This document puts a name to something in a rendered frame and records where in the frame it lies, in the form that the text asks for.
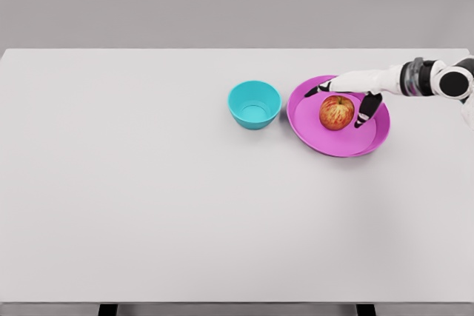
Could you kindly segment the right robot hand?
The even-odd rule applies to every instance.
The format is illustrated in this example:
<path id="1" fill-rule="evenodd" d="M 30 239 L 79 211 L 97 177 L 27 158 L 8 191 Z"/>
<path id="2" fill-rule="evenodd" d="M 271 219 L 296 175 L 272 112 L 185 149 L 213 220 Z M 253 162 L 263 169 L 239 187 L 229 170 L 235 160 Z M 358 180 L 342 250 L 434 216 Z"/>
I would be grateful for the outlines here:
<path id="1" fill-rule="evenodd" d="M 304 94 L 305 98 L 319 92 L 363 93 L 355 128 L 369 121 L 378 110 L 383 100 L 378 79 L 381 70 L 351 71 L 322 82 Z"/>

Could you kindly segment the red yellow apple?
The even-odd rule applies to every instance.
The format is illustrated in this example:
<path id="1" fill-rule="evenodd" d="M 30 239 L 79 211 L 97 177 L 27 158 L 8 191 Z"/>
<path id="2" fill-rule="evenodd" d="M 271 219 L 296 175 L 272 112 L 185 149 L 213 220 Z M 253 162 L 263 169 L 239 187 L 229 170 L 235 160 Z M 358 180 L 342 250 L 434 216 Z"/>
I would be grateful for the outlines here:
<path id="1" fill-rule="evenodd" d="M 319 109 L 319 121 L 328 130 L 344 129 L 353 119 L 355 107 L 353 102 L 342 95 L 331 95 L 325 98 Z"/>

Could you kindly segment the pink plate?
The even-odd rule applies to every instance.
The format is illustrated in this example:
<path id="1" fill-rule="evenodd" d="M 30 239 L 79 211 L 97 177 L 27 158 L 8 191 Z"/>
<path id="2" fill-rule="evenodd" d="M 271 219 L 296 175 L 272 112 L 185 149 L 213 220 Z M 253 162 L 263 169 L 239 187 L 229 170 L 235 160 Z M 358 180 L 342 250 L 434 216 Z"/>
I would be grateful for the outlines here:
<path id="1" fill-rule="evenodd" d="M 356 157 L 379 148 L 390 131 L 390 114 L 382 103 L 375 115 L 361 127 L 354 127 L 355 120 L 342 130 L 331 131 L 321 125 L 319 109 L 330 93 L 318 93 L 305 98 L 314 86 L 330 80 L 331 75 L 310 78 L 299 84 L 287 102 L 287 117 L 295 134 L 310 148 L 335 157 Z"/>

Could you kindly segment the blue bowl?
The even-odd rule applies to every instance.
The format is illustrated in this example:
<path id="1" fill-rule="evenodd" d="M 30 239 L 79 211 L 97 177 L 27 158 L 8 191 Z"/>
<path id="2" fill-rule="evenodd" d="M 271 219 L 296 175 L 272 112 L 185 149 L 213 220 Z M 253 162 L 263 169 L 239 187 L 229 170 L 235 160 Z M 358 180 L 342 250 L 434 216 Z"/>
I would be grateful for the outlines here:
<path id="1" fill-rule="evenodd" d="M 245 81 L 234 86 L 227 97 L 227 106 L 235 121 L 247 130 L 268 126 L 280 113 L 279 91 L 263 81 Z"/>

